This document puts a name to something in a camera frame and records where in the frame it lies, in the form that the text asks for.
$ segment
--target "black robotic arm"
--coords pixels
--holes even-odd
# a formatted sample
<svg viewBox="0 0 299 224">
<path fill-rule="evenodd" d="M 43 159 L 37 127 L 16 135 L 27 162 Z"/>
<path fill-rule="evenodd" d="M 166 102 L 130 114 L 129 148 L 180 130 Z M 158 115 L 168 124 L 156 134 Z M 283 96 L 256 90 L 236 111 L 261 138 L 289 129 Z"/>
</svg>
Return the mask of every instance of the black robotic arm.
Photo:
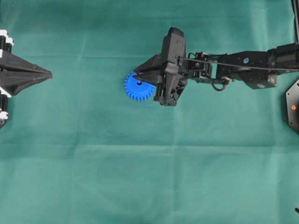
<svg viewBox="0 0 299 224">
<path fill-rule="evenodd" d="M 211 84 L 222 91 L 234 80 L 245 82 L 252 89 L 276 87 L 277 76 L 299 71 L 299 45 L 288 44 L 268 51 L 244 51 L 231 55 L 190 53 L 186 57 L 186 41 L 182 31 L 170 28 L 164 38 L 162 52 L 137 67 L 136 79 L 155 85 L 155 101 L 164 106 L 176 106 L 192 79 Z M 212 77 L 212 64 L 217 64 Z"/>
</svg>

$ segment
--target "black cable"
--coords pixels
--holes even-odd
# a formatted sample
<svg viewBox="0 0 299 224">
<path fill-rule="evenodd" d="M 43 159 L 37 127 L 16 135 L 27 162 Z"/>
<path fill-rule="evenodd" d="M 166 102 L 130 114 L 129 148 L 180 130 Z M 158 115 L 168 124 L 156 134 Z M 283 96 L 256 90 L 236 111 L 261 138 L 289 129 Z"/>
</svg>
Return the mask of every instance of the black cable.
<svg viewBox="0 0 299 224">
<path fill-rule="evenodd" d="M 242 65 L 236 65 L 236 64 L 227 64 L 227 63 L 222 63 L 222 62 L 215 62 L 215 61 L 202 61 L 202 60 L 197 60 L 197 59 L 191 59 L 191 58 L 186 58 L 186 57 L 180 57 L 183 60 L 187 61 L 193 61 L 193 62 L 201 62 L 201 63 L 207 63 L 207 64 L 220 64 L 220 65 L 225 65 L 225 66 L 231 66 L 231 67 L 237 67 L 237 68 L 248 68 L 248 69 L 257 69 L 257 70 L 283 70 L 283 71 L 299 71 L 298 69 L 282 69 L 282 68 L 261 68 L 261 67 L 252 67 L 252 66 L 242 66 Z"/>
<path fill-rule="evenodd" d="M 221 89 L 218 89 L 218 88 L 215 86 L 215 83 L 214 83 L 214 82 L 211 82 L 211 85 L 212 85 L 213 89 L 215 89 L 215 90 L 218 91 L 218 92 L 221 92 L 221 91 L 225 90 L 225 88 L 227 87 L 228 84 L 227 84 L 227 83 L 223 83 Z"/>
</svg>

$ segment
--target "black mechanical part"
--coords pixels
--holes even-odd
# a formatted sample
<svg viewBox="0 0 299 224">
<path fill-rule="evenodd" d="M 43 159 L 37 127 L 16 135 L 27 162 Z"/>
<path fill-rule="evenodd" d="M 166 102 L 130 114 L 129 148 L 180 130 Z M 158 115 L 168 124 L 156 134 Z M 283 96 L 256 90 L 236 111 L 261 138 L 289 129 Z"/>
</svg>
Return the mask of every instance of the black mechanical part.
<svg viewBox="0 0 299 224">
<path fill-rule="evenodd" d="M 289 126 L 299 134 L 299 80 L 286 92 Z"/>
<path fill-rule="evenodd" d="M 8 99 L 22 90 L 52 78 L 52 73 L 13 55 L 14 41 L 0 30 L 0 128 L 8 119 Z"/>
<path fill-rule="evenodd" d="M 1 94 L 0 91 L 0 128 L 2 128 L 6 124 L 6 120 L 8 119 L 8 97 L 7 95 Z"/>
<path fill-rule="evenodd" d="M 155 85 L 154 101 L 164 106 L 175 106 L 177 100 L 187 85 L 187 78 L 179 72 L 185 57 L 185 38 L 182 31 L 170 28 L 164 38 L 162 52 L 137 67 L 136 79 Z"/>
<path fill-rule="evenodd" d="M 295 14 L 294 25 L 295 25 L 295 32 L 297 43 L 299 43 L 299 0 L 292 0 L 293 11 Z"/>
<path fill-rule="evenodd" d="M 278 75 L 299 71 L 299 45 L 295 43 L 231 55 L 190 53 L 187 58 L 185 49 L 183 32 L 170 28 L 162 53 L 134 70 L 136 79 L 157 87 L 154 101 L 161 105 L 176 106 L 188 79 L 211 84 L 216 91 L 223 91 L 234 80 L 243 81 L 252 89 L 264 89 L 276 87 Z M 215 78 L 212 78 L 213 63 L 218 64 Z"/>
</svg>

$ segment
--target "white component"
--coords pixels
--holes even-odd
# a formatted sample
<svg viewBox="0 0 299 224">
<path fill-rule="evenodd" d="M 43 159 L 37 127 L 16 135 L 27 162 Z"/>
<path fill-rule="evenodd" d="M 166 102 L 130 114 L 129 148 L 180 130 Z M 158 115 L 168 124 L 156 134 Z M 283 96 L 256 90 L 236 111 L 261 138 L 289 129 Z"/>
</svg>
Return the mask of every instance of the white component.
<svg viewBox="0 0 299 224">
<path fill-rule="evenodd" d="M 8 38 L 7 30 L 5 30 L 5 29 L 0 29 L 0 36 L 5 36 L 6 38 Z"/>
<path fill-rule="evenodd" d="M 8 98 L 11 98 L 11 95 L 8 92 L 6 92 L 4 89 L 2 89 L 1 86 L 0 86 L 0 91 L 2 95 L 7 95 Z"/>
<path fill-rule="evenodd" d="M 7 112 L 0 112 L 0 120 L 7 120 L 8 119 L 8 113 Z"/>
<path fill-rule="evenodd" d="M 261 89 L 266 88 L 266 86 L 264 86 L 263 84 L 257 84 L 257 86 L 258 86 L 258 88 L 261 88 Z"/>
<path fill-rule="evenodd" d="M 11 37 L 6 38 L 6 43 L 10 43 L 11 46 L 13 46 L 14 45 L 14 40 Z"/>
</svg>

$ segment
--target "gear teeth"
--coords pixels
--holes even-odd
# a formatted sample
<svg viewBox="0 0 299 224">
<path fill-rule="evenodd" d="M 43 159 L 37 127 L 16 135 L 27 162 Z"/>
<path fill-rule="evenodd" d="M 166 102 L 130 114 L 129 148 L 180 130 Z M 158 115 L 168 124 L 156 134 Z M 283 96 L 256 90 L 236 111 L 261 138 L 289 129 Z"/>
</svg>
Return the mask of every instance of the gear teeth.
<svg viewBox="0 0 299 224">
<path fill-rule="evenodd" d="M 131 72 L 124 80 L 124 89 L 128 97 L 136 102 L 148 100 L 155 90 L 155 86 L 145 83 L 146 86 L 140 88 L 140 85 L 135 84 L 136 79 L 133 78 L 135 72 Z"/>
</svg>

